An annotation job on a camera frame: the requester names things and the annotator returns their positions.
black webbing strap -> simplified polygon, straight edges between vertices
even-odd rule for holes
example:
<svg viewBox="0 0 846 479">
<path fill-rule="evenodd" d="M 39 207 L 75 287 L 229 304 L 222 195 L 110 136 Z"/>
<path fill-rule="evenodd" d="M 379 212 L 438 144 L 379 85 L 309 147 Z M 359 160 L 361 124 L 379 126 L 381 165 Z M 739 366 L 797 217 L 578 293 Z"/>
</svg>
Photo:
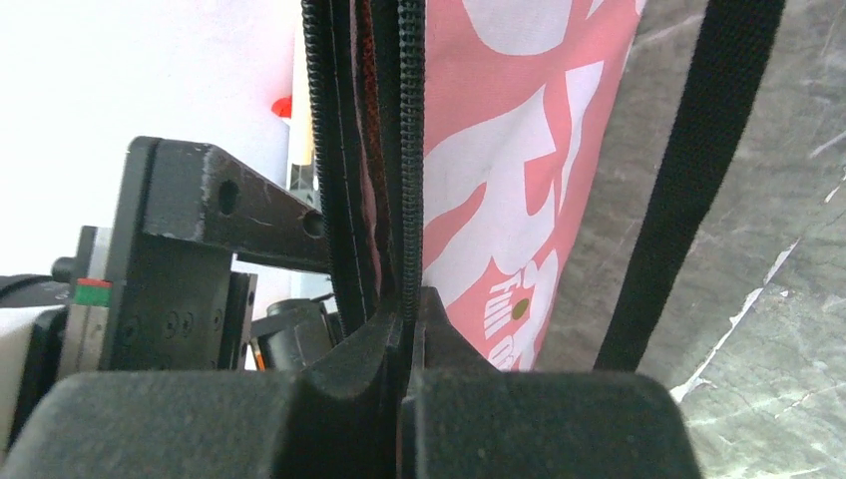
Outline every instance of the black webbing strap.
<svg viewBox="0 0 846 479">
<path fill-rule="evenodd" d="M 784 0 L 710 0 L 595 369 L 634 371 L 743 134 Z"/>
</svg>

red marking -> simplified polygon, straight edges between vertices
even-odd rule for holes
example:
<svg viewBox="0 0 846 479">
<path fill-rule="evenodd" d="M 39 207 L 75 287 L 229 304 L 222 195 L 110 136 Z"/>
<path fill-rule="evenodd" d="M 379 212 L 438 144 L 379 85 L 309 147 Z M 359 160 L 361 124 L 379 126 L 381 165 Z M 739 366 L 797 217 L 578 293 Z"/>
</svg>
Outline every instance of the red marking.
<svg viewBox="0 0 846 479">
<path fill-rule="evenodd" d="M 290 118 L 292 101 L 291 97 L 280 98 L 273 103 L 271 110 L 280 118 Z"/>
<path fill-rule="evenodd" d="M 108 281 L 103 281 L 101 279 L 81 277 L 77 279 L 77 286 L 112 287 L 112 284 Z"/>
</svg>

gray marble surface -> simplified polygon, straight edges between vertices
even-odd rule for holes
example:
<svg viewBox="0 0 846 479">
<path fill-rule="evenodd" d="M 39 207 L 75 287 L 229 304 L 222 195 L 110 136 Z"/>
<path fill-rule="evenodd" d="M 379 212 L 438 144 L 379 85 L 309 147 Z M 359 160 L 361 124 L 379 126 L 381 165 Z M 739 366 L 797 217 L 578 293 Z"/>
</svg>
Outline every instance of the gray marble surface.
<svg viewBox="0 0 846 479">
<path fill-rule="evenodd" d="M 705 3 L 646 6 L 539 369 L 593 364 Z M 640 368 L 680 399 L 708 478 L 846 477 L 844 9 L 788 1 L 740 148 Z"/>
</svg>

pink bag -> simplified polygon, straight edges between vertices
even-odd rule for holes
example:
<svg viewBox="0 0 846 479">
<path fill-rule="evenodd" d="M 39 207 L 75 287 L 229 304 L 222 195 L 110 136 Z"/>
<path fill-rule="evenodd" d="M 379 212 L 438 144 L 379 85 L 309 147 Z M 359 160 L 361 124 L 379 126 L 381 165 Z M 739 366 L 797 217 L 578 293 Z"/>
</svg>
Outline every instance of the pink bag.
<svg viewBox="0 0 846 479">
<path fill-rule="evenodd" d="M 500 369 L 535 363 L 644 3 L 428 2 L 423 283 Z"/>
</svg>

white surface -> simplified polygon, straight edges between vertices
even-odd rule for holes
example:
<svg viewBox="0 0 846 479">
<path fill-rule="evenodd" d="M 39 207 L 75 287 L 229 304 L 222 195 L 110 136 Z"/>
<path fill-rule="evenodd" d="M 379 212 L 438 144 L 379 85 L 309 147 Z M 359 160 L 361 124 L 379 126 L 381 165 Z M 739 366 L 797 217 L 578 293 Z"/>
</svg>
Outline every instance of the white surface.
<svg viewBox="0 0 846 479">
<path fill-rule="evenodd" d="M 80 226 L 112 224 L 135 136 L 214 143 L 284 185 L 270 106 L 290 94 L 295 1 L 0 2 L 0 274 L 46 272 Z M 263 269 L 256 312 L 287 284 Z"/>
<path fill-rule="evenodd" d="M 32 325 L 55 306 L 0 309 L 0 464 L 12 430 Z"/>
<path fill-rule="evenodd" d="M 301 6 L 297 6 L 298 15 L 302 15 Z M 311 148 L 311 105 L 308 95 L 308 73 L 305 65 L 305 39 L 302 23 L 294 26 L 294 54 L 291 78 L 291 119 L 288 143 L 288 161 L 292 165 L 310 165 Z"/>
</svg>

